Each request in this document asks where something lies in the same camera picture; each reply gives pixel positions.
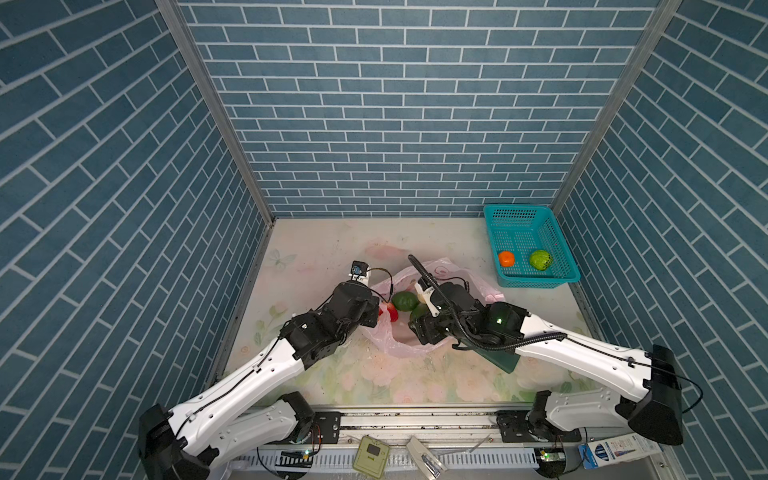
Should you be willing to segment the bright green lime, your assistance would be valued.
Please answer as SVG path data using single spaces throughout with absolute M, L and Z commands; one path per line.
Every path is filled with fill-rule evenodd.
M 546 271 L 552 266 L 554 258 L 552 254 L 546 250 L 535 250 L 530 254 L 528 262 L 535 270 Z

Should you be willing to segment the pink plastic bag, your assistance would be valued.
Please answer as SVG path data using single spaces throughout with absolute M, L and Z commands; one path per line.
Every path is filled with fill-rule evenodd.
M 438 283 L 447 285 L 448 295 L 468 295 L 470 304 L 479 302 L 487 305 L 506 300 L 498 288 L 447 257 L 428 261 L 424 267 Z M 407 267 L 372 286 L 379 294 L 379 317 L 375 327 L 362 329 L 362 335 L 389 356 L 400 359 L 424 357 L 450 342 L 444 337 L 437 338 L 433 343 L 423 343 L 410 328 L 412 323 L 422 320 L 424 323 L 419 331 L 424 333 L 436 323 L 428 306 L 417 298 L 415 285 L 419 278 L 414 267 Z

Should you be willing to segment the dark green lime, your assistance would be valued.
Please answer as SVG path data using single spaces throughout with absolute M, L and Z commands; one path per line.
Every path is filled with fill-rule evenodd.
M 426 304 L 420 303 L 410 312 L 410 319 L 416 320 L 430 314 L 430 310 Z

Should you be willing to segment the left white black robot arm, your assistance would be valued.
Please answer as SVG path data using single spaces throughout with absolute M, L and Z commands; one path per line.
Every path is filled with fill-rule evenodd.
M 288 380 L 332 355 L 359 326 L 374 327 L 379 298 L 364 283 L 338 284 L 319 308 L 289 319 L 251 361 L 208 390 L 139 418 L 138 455 L 150 479 L 214 479 L 233 459 L 271 442 L 301 440 L 314 411 L 298 392 L 249 409 Z

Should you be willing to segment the teal plastic basket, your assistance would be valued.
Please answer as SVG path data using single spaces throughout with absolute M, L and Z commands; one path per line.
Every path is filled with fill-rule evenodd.
M 581 273 L 553 212 L 544 206 L 491 204 L 483 209 L 497 282 L 504 288 L 551 289 L 575 283 Z M 535 250 L 546 250 L 554 262 L 537 271 L 528 259 Z M 515 265 L 502 268 L 497 255 L 510 251 Z

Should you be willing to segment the dark green avocado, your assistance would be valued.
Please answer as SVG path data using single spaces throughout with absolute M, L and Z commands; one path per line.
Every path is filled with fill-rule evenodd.
M 393 295 L 392 304 L 400 312 L 411 312 L 420 305 L 420 301 L 413 292 L 401 291 Z

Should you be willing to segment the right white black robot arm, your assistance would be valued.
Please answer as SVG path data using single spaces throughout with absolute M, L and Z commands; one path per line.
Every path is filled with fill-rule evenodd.
M 410 330 L 421 344 L 452 337 L 501 366 L 505 358 L 548 362 L 597 383 L 579 394 L 536 393 L 527 415 L 532 435 L 552 440 L 579 429 L 623 428 L 664 445 L 683 442 L 680 376 L 673 352 L 608 344 L 559 327 L 507 302 L 482 304 L 464 286 L 422 278 L 415 284 L 427 311 Z

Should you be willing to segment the orange tangerine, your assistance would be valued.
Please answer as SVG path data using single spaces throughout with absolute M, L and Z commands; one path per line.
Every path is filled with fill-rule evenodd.
M 515 265 L 516 257 L 510 251 L 501 251 L 497 255 L 499 265 L 502 268 L 511 268 Z

